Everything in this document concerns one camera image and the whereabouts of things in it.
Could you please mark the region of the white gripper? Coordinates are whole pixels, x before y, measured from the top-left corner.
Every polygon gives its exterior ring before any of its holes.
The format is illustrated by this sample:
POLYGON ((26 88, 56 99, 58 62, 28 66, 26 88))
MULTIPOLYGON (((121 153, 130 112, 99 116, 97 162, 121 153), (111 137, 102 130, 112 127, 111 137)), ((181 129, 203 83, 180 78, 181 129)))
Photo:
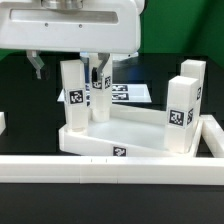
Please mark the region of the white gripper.
POLYGON ((27 50, 40 80, 50 77, 40 51, 99 53, 98 82, 109 53, 139 49, 144 9, 145 0, 0 0, 0 48, 27 50))

